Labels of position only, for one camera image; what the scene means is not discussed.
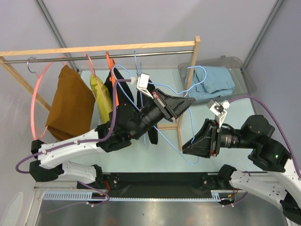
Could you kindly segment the light blue trousers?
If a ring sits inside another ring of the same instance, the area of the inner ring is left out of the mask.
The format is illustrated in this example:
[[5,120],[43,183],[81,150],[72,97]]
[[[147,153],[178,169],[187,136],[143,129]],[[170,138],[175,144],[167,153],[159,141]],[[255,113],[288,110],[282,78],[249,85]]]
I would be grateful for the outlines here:
[[235,83],[226,67],[195,66],[189,97],[197,101],[232,95]]

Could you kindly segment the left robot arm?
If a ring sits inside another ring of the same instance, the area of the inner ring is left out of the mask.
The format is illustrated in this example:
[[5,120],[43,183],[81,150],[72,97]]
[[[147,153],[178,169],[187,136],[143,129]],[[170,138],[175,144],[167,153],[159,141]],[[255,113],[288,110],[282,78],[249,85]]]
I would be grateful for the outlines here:
[[131,103],[119,104],[115,117],[81,136],[53,144],[33,141],[32,153],[36,160],[30,163],[30,175],[37,182],[65,179],[90,184],[93,188],[101,187],[104,182],[101,167],[83,166],[71,160],[85,154],[126,148],[162,119],[170,122],[178,119],[196,101],[192,97],[170,96],[160,89],[153,90],[152,95],[139,111]]

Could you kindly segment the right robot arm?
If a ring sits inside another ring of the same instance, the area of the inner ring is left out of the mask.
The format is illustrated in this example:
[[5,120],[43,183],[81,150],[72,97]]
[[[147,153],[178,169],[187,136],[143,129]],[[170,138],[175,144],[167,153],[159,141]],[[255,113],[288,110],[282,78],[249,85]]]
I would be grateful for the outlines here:
[[217,184],[253,194],[280,209],[296,224],[301,223],[301,181],[294,169],[293,155],[272,139],[275,128],[262,115],[251,115],[240,129],[226,123],[218,125],[206,119],[200,131],[182,146],[183,154],[203,158],[216,157],[221,148],[251,149],[248,159],[275,178],[280,185],[267,185],[247,173],[224,164],[218,172]]

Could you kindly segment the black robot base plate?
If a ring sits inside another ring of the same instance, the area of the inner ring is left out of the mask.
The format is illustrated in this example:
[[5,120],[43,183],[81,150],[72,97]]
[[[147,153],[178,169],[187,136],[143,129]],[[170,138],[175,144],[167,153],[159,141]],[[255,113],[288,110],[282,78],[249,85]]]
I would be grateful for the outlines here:
[[109,187],[109,195],[122,197],[197,198],[209,195],[211,190],[226,190],[230,186],[216,174],[207,172],[176,173],[111,173],[93,187]]

